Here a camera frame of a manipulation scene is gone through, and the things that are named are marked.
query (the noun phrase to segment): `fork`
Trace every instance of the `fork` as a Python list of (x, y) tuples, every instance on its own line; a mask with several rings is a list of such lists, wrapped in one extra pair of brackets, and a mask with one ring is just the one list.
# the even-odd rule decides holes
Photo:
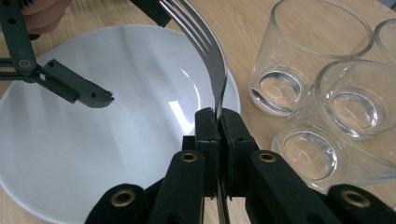
[(227, 83), (224, 54), (219, 41), (198, 12), (186, 0), (179, 2), (187, 11), (174, 0), (160, 0), (162, 7), (174, 19), (204, 61), (215, 98), (215, 114), (219, 121)]

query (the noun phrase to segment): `brass screw insert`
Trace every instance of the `brass screw insert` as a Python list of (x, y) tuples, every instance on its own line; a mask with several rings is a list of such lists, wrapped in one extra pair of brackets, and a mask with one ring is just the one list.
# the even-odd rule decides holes
[(276, 157), (268, 152), (263, 152), (259, 154), (259, 159), (265, 162), (274, 162), (276, 161)]
[(20, 61), (18, 62), (18, 65), (22, 68), (28, 68), (28, 67), (32, 66), (32, 63), (27, 59), (20, 59)]
[(184, 162), (193, 162), (196, 161), (198, 159), (198, 156), (194, 153), (184, 153), (180, 156), (180, 158), (184, 161)]
[(131, 202), (134, 201), (136, 198), (136, 194), (131, 189), (120, 189), (119, 191), (115, 192), (111, 197), (111, 203), (115, 207), (124, 207)]
[(361, 195), (360, 193), (353, 191), (353, 190), (343, 190), (341, 192), (341, 196), (343, 199), (357, 207), (364, 208), (364, 207), (369, 207), (371, 205), (370, 200)]

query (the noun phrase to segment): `clear glass tumbler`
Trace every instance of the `clear glass tumbler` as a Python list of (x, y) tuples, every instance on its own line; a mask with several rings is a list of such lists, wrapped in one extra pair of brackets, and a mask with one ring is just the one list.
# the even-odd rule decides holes
[(326, 64), (358, 58), (373, 31), (349, 9), (320, 0), (279, 1), (272, 9), (251, 74), (249, 94), (262, 110), (288, 116)]
[(396, 19), (379, 23), (374, 30), (375, 43), (362, 58), (396, 67)]
[(396, 179), (396, 69), (365, 60), (324, 67), (304, 106), (276, 135), (279, 153), (313, 189)]

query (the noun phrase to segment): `glass rim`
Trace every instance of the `glass rim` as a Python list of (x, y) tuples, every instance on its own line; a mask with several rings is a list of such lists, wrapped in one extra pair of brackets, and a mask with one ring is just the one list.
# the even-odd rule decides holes
[(395, 55), (395, 56), (392, 56), (391, 54), (389, 54), (389, 51), (387, 50), (387, 48), (385, 48), (384, 43), (383, 43), (383, 41), (382, 41), (382, 39), (381, 39), (381, 36), (380, 36), (380, 32), (381, 32), (382, 28), (384, 28), (386, 25), (389, 25), (389, 24), (391, 24), (391, 23), (396, 23), (396, 19), (389, 19), (389, 20), (380, 22), (380, 23), (375, 27), (375, 30), (374, 30), (374, 39), (375, 39), (375, 43), (379, 46), (379, 48), (380, 48), (382, 51), (384, 51), (384, 52), (387, 54), (387, 56), (390, 57), (390, 59), (393, 60), (393, 61), (396, 63), (396, 58), (395, 58), (396, 55)]
[[(344, 10), (346, 13), (348, 13), (353, 18), (355, 18), (362, 25), (362, 27), (364, 27), (364, 29), (366, 30), (367, 35), (368, 35), (368, 39), (369, 39), (367, 46), (364, 49), (362, 49), (361, 51), (353, 53), (353, 54), (336, 55), (336, 54), (320, 53), (320, 52), (317, 52), (317, 51), (312, 50), (310, 48), (307, 48), (304, 45), (301, 45), (301, 44), (297, 43), (296, 41), (294, 41), (292, 38), (290, 38), (288, 35), (286, 35), (280, 29), (280, 27), (278, 25), (278, 22), (276, 21), (277, 10), (281, 7), (281, 5), (283, 3), (291, 2), (291, 1), (295, 1), (295, 2), (303, 2), (304, 1), (304, 2), (316, 2), (316, 3), (320, 2), (320, 3), (323, 3), (323, 4), (331, 5), (333, 7), (338, 7), (340, 9)], [(307, 52), (310, 52), (310, 53), (313, 53), (313, 54), (316, 54), (316, 55), (319, 55), (319, 56), (322, 56), (322, 57), (333, 58), (333, 59), (336, 59), (336, 60), (342, 60), (342, 59), (347, 59), (347, 58), (358, 58), (358, 57), (364, 55), (365, 53), (367, 53), (371, 49), (371, 47), (374, 45), (374, 42), (375, 42), (373, 30), (371, 29), (370, 25), (362, 17), (360, 17), (358, 14), (356, 14), (355, 12), (351, 11), (350, 9), (348, 9), (348, 8), (346, 8), (344, 6), (341, 6), (339, 4), (335, 4), (333, 2), (329, 2), (329, 1), (326, 1), (326, 0), (280, 0), (272, 8), (269, 22), (271, 22), (272, 25), (274, 26), (274, 28), (282, 36), (284, 36), (286, 38), (286, 40), (288, 40), (293, 46), (296, 46), (296, 47), (298, 47), (300, 49), (303, 49), (303, 50), (305, 50)]]
[[(320, 70), (320, 72), (318, 73), (318, 76), (315, 80), (315, 83), (313, 85), (314, 87), (314, 95), (315, 95), (315, 101), (318, 103), (320, 109), (319, 109), (319, 113), (322, 114), (324, 112), (324, 109), (322, 108), (322, 105), (324, 104), (322, 99), (319, 97), (320, 96), (320, 82), (322, 81), (323, 78), (325, 78), (325, 75), (327, 74), (327, 72), (332, 69), (334, 66), (339, 65), (339, 64), (348, 64), (348, 63), (369, 63), (369, 64), (374, 64), (375, 66), (380, 66), (380, 67), (385, 67), (388, 70), (392, 70), (395, 72), (395, 76), (396, 76), (396, 68), (388, 66), (386, 64), (383, 63), (378, 63), (378, 62), (374, 62), (374, 61), (369, 61), (369, 60), (364, 60), (364, 59), (345, 59), (345, 60), (339, 60), (339, 61), (335, 61), (332, 63), (327, 64), (325, 67), (323, 67), (323, 69)], [(346, 142), (352, 146), (354, 149), (357, 149), (359, 152), (369, 156), (370, 158), (372, 158), (375, 161), (378, 161), (379, 163), (382, 163), (383, 165), (386, 165), (388, 167), (394, 168), (396, 169), (396, 161), (392, 162), (392, 161), (388, 161), (383, 159), (382, 157), (377, 157), (376, 155), (373, 155), (372, 153), (368, 152), (366, 150), (365, 147), (361, 147), (358, 146), (357, 144), (354, 144), (353, 141), (349, 138), (345, 138), (342, 137), (343, 140), (346, 140)]]

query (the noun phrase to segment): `table surface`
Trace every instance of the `table surface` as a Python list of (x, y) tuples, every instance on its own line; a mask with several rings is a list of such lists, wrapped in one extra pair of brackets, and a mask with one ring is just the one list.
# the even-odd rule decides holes
[[(381, 21), (396, 18), (395, 11), (382, 6), (375, 0), (338, 0), (336, 2), (361, 15), (373, 29)], [(248, 96), (248, 81), (271, 8), (276, 0), (191, 0), (191, 3), (205, 18), (223, 47), (227, 64), (239, 89), (242, 118), (248, 130), (260, 148), (270, 149), (273, 137), (286, 119), (260, 111)], [(155, 25), (140, 9), (126, 0), (75, 0), (67, 9), (64, 19), (55, 31), (42, 35), (33, 42), (35, 54), (39, 56), (73, 36), (120, 24)], [(170, 22), (168, 27), (177, 29), (173, 22)], [(1, 35), (0, 57), (7, 56), (6, 44)], [(9, 84), (9, 81), (0, 82), (0, 96)], [(396, 206), (396, 181), (367, 186), (364, 189), (372, 192), (387, 205)], [(249, 223), (243, 199), (233, 199), (229, 207), (232, 223)], [(9, 223), (46, 222), (22, 210), (0, 188), (0, 224)], [(204, 223), (219, 223), (214, 201), (205, 200)]]

